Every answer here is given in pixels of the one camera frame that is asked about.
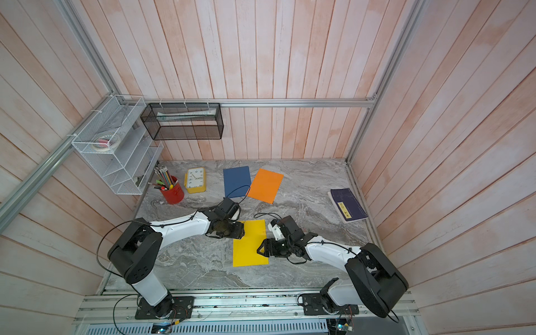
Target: alarm clock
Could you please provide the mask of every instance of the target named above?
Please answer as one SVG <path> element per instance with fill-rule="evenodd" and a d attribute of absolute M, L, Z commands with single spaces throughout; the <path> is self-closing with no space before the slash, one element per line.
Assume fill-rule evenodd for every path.
<path fill-rule="evenodd" d="M 188 193 L 206 191 L 206 173 L 204 167 L 188 169 L 184 175 L 184 187 Z"/>

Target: clock face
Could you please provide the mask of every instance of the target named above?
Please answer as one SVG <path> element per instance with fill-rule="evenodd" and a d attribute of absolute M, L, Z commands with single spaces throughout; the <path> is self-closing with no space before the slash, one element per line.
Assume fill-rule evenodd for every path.
<path fill-rule="evenodd" d="M 188 179 L 186 180 L 187 188 L 201 187 L 204 184 L 203 172 L 204 168 L 194 168 L 188 170 Z"/>

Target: wooden wall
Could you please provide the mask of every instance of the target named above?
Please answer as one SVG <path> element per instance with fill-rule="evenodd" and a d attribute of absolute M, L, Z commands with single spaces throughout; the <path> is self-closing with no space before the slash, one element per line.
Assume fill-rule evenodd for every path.
<path fill-rule="evenodd" d="M 72 2 L 122 93 L 234 99 L 372 96 L 414 0 Z M 165 157 L 346 157 L 364 112 L 225 108 L 224 139 Z"/>
<path fill-rule="evenodd" d="M 352 163 L 430 334 L 536 333 L 535 17 L 430 2 Z"/>
<path fill-rule="evenodd" d="M 107 93 L 54 2 L 0 1 L 0 202 Z M 135 204 L 72 154 L 0 236 L 2 332 L 70 329 Z"/>

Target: notebook label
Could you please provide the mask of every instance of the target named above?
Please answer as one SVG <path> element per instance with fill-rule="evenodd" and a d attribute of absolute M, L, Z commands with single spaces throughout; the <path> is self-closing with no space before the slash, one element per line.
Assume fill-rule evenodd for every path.
<path fill-rule="evenodd" d="M 350 219 L 351 218 L 350 212 L 348 212 L 348 210 L 346 209 L 346 206 L 344 205 L 344 203 L 340 202 L 340 203 L 337 203 L 337 205 L 339 205 L 339 208 L 343 212 L 344 217 L 347 218 L 347 219 Z"/>

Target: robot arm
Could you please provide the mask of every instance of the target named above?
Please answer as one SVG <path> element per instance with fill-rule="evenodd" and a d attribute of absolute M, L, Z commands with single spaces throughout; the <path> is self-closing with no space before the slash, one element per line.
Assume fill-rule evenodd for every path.
<path fill-rule="evenodd" d="M 315 233 L 304 233 L 292 217 L 274 219 L 268 225 L 274 234 L 257 249 L 269 257 L 294 254 L 346 271 L 350 280 L 332 279 L 321 291 L 322 305 L 329 312 L 350 304 L 364 304 L 379 317 L 386 317 L 409 285 L 378 246 L 335 243 Z"/>
<path fill-rule="evenodd" d="M 134 220 L 112 246 L 108 259 L 142 296 L 136 319 L 167 318 L 173 310 L 176 313 L 180 310 L 177 298 L 172 297 L 154 274 L 159 250 L 195 235 L 241 239 L 244 224 L 238 222 L 239 216 L 239 205 L 224 198 L 216 206 L 201 208 L 180 218 L 152 222 L 143 218 Z M 275 238 L 264 240 L 257 249 L 259 254 L 265 257 L 294 254 L 348 273 L 351 280 L 333 279 L 321 291 L 323 304 L 329 312 L 348 304 L 364 304 L 374 314 L 386 317 L 408 288 L 400 272 L 371 243 L 362 248 L 334 243 L 315 233 L 304 233 L 290 216 L 273 220 L 268 229 Z"/>

